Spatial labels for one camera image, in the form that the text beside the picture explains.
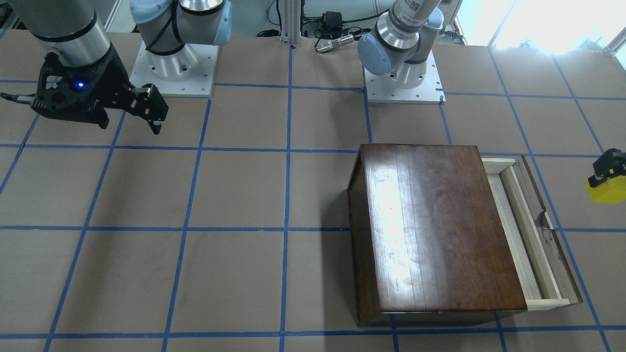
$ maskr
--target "wooden box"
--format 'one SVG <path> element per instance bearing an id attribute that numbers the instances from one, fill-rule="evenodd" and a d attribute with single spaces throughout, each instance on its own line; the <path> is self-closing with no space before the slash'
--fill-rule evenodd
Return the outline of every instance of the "wooden box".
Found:
<path id="1" fill-rule="evenodd" d="M 528 170 L 474 146 L 361 145 L 348 186 L 359 325 L 581 302 Z"/>

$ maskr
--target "blue joint cap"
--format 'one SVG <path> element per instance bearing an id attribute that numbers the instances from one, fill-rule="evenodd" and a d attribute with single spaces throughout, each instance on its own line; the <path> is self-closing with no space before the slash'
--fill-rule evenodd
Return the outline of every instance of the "blue joint cap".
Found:
<path id="1" fill-rule="evenodd" d="M 136 24 L 144 24 L 161 16 L 172 5 L 173 0 L 132 0 L 130 13 Z"/>
<path id="2" fill-rule="evenodd" d="M 382 44 L 373 35 L 366 33 L 359 39 L 359 59 L 366 70 L 376 76 L 391 71 L 391 59 Z"/>
<path id="3" fill-rule="evenodd" d="M 217 26 L 217 32 L 215 32 L 215 40 L 213 45 L 226 45 L 230 41 L 230 33 L 232 32 L 232 21 L 230 19 L 230 10 L 232 5 L 230 1 L 226 0 L 224 8 L 222 9 L 222 18 L 220 18 L 220 25 Z"/>
<path id="4" fill-rule="evenodd" d="M 424 26 L 431 29 L 443 28 L 443 12 L 441 12 L 439 8 L 435 8 L 433 13 L 428 16 L 428 20 L 426 21 Z"/>

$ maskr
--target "cabinet top surface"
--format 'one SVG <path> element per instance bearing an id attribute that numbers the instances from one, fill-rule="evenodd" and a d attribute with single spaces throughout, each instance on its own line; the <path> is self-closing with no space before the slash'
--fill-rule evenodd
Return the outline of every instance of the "cabinet top surface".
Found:
<path id="1" fill-rule="evenodd" d="M 362 145 L 381 311 L 526 309 L 474 146 Z"/>

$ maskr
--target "yellow sponge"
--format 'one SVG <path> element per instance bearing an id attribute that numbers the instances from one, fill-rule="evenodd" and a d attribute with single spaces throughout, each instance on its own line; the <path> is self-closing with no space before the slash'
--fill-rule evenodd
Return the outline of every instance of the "yellow sponge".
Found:
<path id="1" fill-rule="evenodd" d="M 586 180 L 587 191 L 591 200 L 596 203 L 617 204 L 626 199 L 626 176 L 618 176 L 614 179 L 592 188 Z"/>

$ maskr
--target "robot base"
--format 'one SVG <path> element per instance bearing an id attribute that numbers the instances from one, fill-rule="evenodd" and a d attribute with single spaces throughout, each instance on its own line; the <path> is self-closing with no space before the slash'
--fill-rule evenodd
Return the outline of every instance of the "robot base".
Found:
<path id="1" fill-rule="evenodd" d="M 181 96 L 189 98 L 210 98 L 215 78 L 218 46 L 190 45 L 198 56 L 198 66 L 190 70 L 189 76 L 179 81 L 165 81 L 152 73 L 146 54 L 146 44 L 141 42 L 137 60 L 130 75 L 130 83 L 141 87 L 153 83 L 163 96 Z"/>
<path id="2" fill-rule="evenodd" d="M 365 68 L 367 101 L 370 103 L 439 104 L 445 102 L 437 64 L 431 52 L 426 60 L 428 71 L 422 84 L 415 88 L 398 88 L 396 80 L 389 75 L 376 76 Z"/>

